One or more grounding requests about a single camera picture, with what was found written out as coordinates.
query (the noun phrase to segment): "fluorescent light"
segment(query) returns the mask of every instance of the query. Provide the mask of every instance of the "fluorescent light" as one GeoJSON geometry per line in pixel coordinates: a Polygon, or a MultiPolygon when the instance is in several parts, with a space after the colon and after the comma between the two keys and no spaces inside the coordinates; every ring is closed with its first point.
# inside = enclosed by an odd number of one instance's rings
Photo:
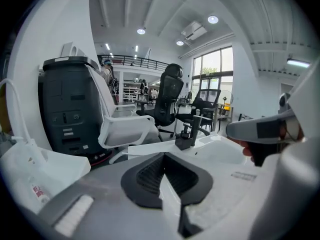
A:
{"type": "Polygon", "coordinates": [[[139,29],[137,30],[137,32],[138,32],[138,34],[140,34],[140,35],[144,35],[144,34],[146,33],[146,31],[145,31],[143,28],[139,28],[139,29]]]}
{"type": "Polygon", "coordinates": [[[310,66],[310,63],[308,63],[308,62],[303,62],[303,61],[295,60],[295,59],[288,59],[287,63],[290,65],[303,67],[303,68],[308,68],[310,66]]]}
{"type": "Polygon", "coordinates": [[[218,23],[218,21],[219,21],[218,17],[213,16],[213,15],[209,16],[209,18],[208,18],[208,22],[210,22],[211,24],[216,24],[216,23],[218,23]]]}

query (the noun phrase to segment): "office chair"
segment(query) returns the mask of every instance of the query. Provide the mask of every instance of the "office chair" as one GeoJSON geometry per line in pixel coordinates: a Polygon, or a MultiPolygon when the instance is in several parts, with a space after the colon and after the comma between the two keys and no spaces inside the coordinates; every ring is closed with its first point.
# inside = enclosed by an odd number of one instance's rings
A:
{"type": "Polygon", "coordinates": [[[211,120],[202,120],[200,123],[200,127],[210,125],[210,131],[213,131],[213,123],[214,123],[214,114],[217,110],[217,102],[220,96],[221,90],[219,89],[200,89],[193,101],[193,103],[179,103],[178,111],[175,115],[175,125],[174,125],[174,133],[177,134],[177,122],[178,120],[183,123],[192,124],[193,116],[196,114],[196,110],[200,109],[200,115],[205,118],[210,118],[211,120]],[[191,113],[179,113],[180,107],[184,106],[192,106],[195,107],[191,111],[191,113]]]}
{"type": "MultiPolygon", "coordinates": [[[[139,116],[148,115],[153,117],[158,131],[161,133],[171,134],[171,137],[175,134],[173,131],[160,129],[160,127],[169,126],[176,119],[175,114],[171,113],[171,105],[173,101],[177,100],[184,86],[182,76],[183,73],[181,66],[177,64],[170,64],[166,67],[164,73],[161,75],[159,94],[156,99],[154,109],[145,111],[144,104],[147,104],[147,102],[136,100],[138,104],[141,104],[141,110],[138,110],[136,113],[139,116]]],[[[160,133],[158,134],[158,137],[163,141],[160,133]]]]}
{"type": "Polygon", "coordinates": [[[145,139],[158,136],[158,129],[154,125],[154,118],[134,116],[137,106],[135,104],[115,105],[105,80],[90,66],[87,66],[91,77],[98,89],[101,100],[103,123],[100,128],[98,142],[105,149],[128,145],[140,145],[145,139]],[[121,112],[121,108],[132,107],[130,116],[113,117],[121,112]]]}

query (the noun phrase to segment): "label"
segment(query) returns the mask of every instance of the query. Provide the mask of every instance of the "label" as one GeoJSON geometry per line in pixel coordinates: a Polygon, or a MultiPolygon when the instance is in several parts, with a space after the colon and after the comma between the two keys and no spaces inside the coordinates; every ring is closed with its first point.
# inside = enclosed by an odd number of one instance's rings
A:
{"type": "Polygon", "coordinates": [[[239,172],[239,171],[235,171],[234,173],[231,174],[231,176],[235,177],[237,179],[250,181],[250,182],[253,182],[257,177],[257,175],[243,173],[243,172],[239,172]]]}
{"type": "Polygon", "coordinates": [[[43,192],[39,185],[31,183],[31,188],[40,203],[46,204],[49,202],[49,197],[43,192]]]}

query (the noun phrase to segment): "window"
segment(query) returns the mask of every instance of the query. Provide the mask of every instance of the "window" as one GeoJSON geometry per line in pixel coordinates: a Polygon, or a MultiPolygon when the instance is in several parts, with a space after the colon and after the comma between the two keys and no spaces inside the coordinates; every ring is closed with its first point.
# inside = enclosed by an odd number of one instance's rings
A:
{"type": "Polygon", "coordinates": [[[234,53],[232,47],[221,50],[221,71],[234,71],[234,53]]]}
{"type": "Polygon", "coordinates": [[[220,89],[231,96],[234,75],[232,47],[219,49],[194,59],[191,90],[195,96],[199,89],[220,89]]]}
{"type": "Polygon", "coordinates": [[[220,68],[221,68],[220,50],[203,56],[201,74],[207,75],[210,73],[220,72],[220,68]]]}
{"type": "Polygon", "coordinates": [[[193,75],[194,76],[199,76],[201,73],[201,60],[202,60],[202,57],[194,59],[194,66],[193,66],[194,67],[193,68],[193,75]]]}

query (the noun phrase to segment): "hand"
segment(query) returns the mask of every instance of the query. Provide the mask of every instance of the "hand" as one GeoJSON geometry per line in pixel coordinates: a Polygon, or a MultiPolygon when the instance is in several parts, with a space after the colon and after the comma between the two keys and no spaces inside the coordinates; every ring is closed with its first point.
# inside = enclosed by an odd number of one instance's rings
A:
{"type": "MultiPolygon", "coordinates": [[[[280,138],[281,138],[281,139],[284,139],[285,136],[286,136],[286,133],[287,133],[286,126],[283,125],[283,126],[280,128],[280,134],[279,134],[280,138]]],[[[297,140],[296,140],[296,141],[300,141],[303,137],[304,137],[304,134],[303,134],[302,129],[301,129],[300,125],[299,125],[299,133],[298,133],[298,137],[297,137],[297,140]]],[[[244,147],[244,149],[242,150],[243,155],[245,155],[246,157],[251,157],[251,161],[252,161],[252,162],[255,162],[255,161],[254,161],[254,158],[253,158],[252,151],[250,150],[250,147],[249,147],[248,142],[246,142],[246,141],[241,141],[241,140],[240,140],[240,141],[237,141],[237,143],[238,143],[241,147],[244,147]]],[[[285,144],[285,143],[284,143],[283,145],[281,145],[279,151],[281,152],[287,145],[288,145],[288,144],[285,144]]]]}

